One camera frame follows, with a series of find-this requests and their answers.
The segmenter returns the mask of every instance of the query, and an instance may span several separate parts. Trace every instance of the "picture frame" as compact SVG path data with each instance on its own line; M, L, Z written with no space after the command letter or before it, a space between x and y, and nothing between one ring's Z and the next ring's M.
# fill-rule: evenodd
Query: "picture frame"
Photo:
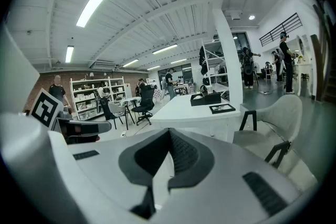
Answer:
M212 105L209 106L211 112L213 114L218 114L218 113L226 113L226 112L231 112L235 111L236 109L230 105L230 104L218 104L218 105Z

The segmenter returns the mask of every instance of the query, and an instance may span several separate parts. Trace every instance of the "gray floor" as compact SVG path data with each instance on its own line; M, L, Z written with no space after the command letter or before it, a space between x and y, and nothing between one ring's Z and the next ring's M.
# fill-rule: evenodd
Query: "gray floor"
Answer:
M298 83L293 82L294 92L298 91ZM268 95L259 93L269 91ZM259 80L252 90L244 89L243 106L248 110L265 108L283 96L283 84ZM307 82L301 82L300 99L303 106L302 122L293 149L320 181L327 173L334 160L336 145L336 105L316 102L308 97Z

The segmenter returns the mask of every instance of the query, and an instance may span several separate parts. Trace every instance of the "white chair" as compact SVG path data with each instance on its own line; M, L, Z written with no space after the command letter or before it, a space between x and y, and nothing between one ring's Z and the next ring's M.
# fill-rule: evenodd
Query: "white chair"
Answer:
M253 116L253 131L243 130L248 115ZM272 161L272 165L278 168L298 136L301 118L300 98L296 95L284 95L268 108L246 111L239 131L235 132L233 143L250 150L266 162ZM257 132L257 121L269 123L277 135L268 137Z
M133 123L135 124L135 122L134 122L134 120L132 118L131 112L130 112L130 110L128 109L127 106L118 106L118 105L113 104L112 102L110 102L109 103L109 109L110 109L110 112L114 116L118 117L120 121L121 121L120 117L121 116L125 116L127 130L128 130L127 114L129 114L131 116L131 119L132 119ZM114 128L117 129L117 126L116 126L116 123L115 123L116 122L115 119L113 119L113 121L114 121Z

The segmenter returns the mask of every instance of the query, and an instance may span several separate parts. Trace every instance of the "white ceiling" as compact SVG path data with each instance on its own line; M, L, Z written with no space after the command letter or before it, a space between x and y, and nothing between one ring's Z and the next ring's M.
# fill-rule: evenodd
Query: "white ceiling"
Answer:
M207 37L211 0L104 0L85 28L76 22L88 0L13 0L8 27L19 48L37 68L89 67L95 60L147 69L198 57ZM231 26L255 26L278 0L224 0L222 9L241 10ZM248 20L250 14L255 20ZM151 52L178 43L161 54ZM75 47L64 64L67 46Z

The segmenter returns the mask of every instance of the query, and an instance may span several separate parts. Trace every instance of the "white column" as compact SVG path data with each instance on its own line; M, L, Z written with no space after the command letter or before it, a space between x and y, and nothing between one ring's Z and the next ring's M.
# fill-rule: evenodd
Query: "white column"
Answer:
M229 82L230 103L239 109L243 102L243 85L241 82L240 63L235 42L227 20L221 9L213 9L215 26L218 32L220 43L227 68L227 79Z

